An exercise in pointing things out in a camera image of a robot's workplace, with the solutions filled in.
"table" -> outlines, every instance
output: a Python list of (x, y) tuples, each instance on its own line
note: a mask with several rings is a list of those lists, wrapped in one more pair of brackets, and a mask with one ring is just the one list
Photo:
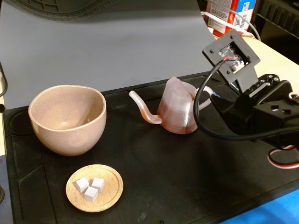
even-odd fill
[[(281, 80), (291, 82), (293, 90), (299, 91), (299, 65), (271, 49), (258, 40), (244, 36), (244, 40), (256, 52), (261, 62), (255, 67), (258, 76), (264, 74), (277, 74)], [(3, 125), (3, 117), (0, 116), (0, 124)], [(0, 155), (5, 154), (5, 140), (3, 128), (0, 129)], [(256, 209), (245, 212), (239, 216), (229, 219), (224, 224), (230, 223), (299, 223), (299, 215), (295, 211), (299, 209), (299, 190)]]

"speckled pink bowl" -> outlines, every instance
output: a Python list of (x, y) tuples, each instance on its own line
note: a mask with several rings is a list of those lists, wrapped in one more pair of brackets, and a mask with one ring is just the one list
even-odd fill
[(59, 85), (31, 102), (31, 124), (38, 139), (60, 155), (76, 156), (91, 149), (106, 124), (106, 101), (96, 89)]

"rubber mat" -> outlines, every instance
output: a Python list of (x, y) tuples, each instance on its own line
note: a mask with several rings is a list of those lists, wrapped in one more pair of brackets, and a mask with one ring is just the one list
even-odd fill
[[(198, 87), (206, 74), (182, 80)], [(234, 101), (235, 92), (214, 78), (207, 85)], [(298, 188), (298, 171), (272, 166), (267, 153), (273, 147), (261, 140), (222, 141), (200, 130), (177, 135), (144, 121), (128, 92), (136, 91), (154, 113), (165, 82), (102, 92), (105, 130), (80, 156), (60, 156), (42, 145), (31, 128), (28, 107), (4, 111), (14, 223), (219, 223)], [(207, 127), (231, 134), (212, 105), (200, 111), (200, 117)], [(119, 201), (96, 213), (76, 209), (65, 192), (70, 176), (91, 164), (113, 167), (124, 183)]]
[(51, 21), (80, 21), (94, 16), (117, 0), (6, 0), (28, 14)]

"box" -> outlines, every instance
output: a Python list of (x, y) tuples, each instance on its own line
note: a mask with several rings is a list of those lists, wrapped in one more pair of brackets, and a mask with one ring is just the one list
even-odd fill
[[(211, 2), (207, 3), (207, 12), (217, 16), (224, 21), (227, 21), (230, 24), (239, 26), (242, 29), (248, 29), (248, 23), (242, 20), (238, 15), (229, 12), (228, 9), (230, 8), (234, 10), (235, 12), (241, 14), (246, 20), (250, 21), (256, 4), (256, 0), (213, 0), (213, 2), (215, 2), (216, 4)], [(231, 30), (231, 28), (211, 18), (208, 18), (206, 22), (209, 27), (214, 29), (213, 34), (216, 36), (222, 36)]]

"teapot handle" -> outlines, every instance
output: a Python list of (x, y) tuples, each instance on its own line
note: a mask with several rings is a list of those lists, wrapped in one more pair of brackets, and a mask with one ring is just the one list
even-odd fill
[[(211, 96), (212, 94), (215, 94), (215, 92), (214, 92), (210, 87), (208, 87), (208, 86), (205, 86), (204, 91), (206, 91), (210, 96)], [(206, 106), (208, 106), (210, 103), (211, 103), (211, 100), (210, 100), (210, 98), (209, 98), (209, 99), (207, 99), (205, 102), (203, 102), (201, 105), (199, 105), (198, 109), (199, 109), (199, 110), (202, 110), (202, 109), (204, 109)]]

